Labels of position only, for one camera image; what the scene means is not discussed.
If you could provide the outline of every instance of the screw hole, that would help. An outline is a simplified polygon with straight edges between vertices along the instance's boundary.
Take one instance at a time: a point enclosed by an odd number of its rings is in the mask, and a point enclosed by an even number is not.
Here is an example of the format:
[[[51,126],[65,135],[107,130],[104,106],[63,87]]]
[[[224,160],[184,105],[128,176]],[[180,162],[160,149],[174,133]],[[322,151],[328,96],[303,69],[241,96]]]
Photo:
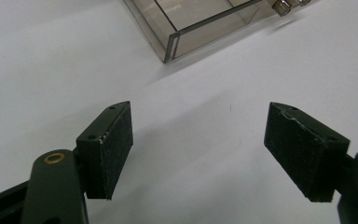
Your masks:
[[[330,135],[327,137],[327,140],[329,140],[331,142],[335,142],[335,141],[337,141],[337,138],[335,136]]]
[[[89,135],[89,137],[87,137],[89,140],[95,139],[97,138],[97,135]]]
[[[48,157],[48,161],[56,161],[59,160],[61,156],[59,155],[52,155],[50,157]]]

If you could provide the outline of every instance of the clear plastic container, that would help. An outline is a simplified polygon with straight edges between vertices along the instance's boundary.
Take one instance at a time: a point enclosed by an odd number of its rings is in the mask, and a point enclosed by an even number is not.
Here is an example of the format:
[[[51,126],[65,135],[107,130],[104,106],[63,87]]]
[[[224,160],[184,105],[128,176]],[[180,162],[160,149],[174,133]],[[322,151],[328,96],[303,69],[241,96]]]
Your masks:
[[[251,22],[310,0],[124,0],[167,63]]]

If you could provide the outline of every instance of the brass screw insert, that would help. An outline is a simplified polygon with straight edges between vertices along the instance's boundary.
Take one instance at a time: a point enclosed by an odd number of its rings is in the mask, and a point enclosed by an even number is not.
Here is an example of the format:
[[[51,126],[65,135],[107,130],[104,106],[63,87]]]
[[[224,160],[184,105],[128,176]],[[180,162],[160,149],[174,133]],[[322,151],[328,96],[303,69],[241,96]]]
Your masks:
[[[57,152],[57,153],[53,153],[53,154],[46,156],[46,158],[43,160],[43,162],[51,165],[51,164],[55,164],[55,163],[62,161],[64,158],[65,158],[65,155],[63,153]]]

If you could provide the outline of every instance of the white table surface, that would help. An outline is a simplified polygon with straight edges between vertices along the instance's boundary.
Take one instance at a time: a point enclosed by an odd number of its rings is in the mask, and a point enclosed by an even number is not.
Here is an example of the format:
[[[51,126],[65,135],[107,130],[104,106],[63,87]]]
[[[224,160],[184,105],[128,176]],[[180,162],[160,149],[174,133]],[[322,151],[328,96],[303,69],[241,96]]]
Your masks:
[[[310,203],[263,137],[280,102],[358,152],[358,1],[291,18],[163,64],[121,0],[0,0],[0,191],[130,100],[134,145],[113,201],[87,200],[90,223],[339,223],[339,194]]]

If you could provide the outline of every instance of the foam pad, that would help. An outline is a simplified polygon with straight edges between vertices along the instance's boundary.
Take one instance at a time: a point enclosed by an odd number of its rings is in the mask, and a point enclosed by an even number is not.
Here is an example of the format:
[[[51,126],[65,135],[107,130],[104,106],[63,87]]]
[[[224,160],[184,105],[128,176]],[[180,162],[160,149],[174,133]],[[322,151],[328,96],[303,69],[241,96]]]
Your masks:
[[[89,199],[112,199],[133,144],[130,102],[107,107],[76,139],[76,154],[85,165],[82,179]]]
[[[290,105],[270,103],[264,145],[312,202],[331,202],[350,140]]]

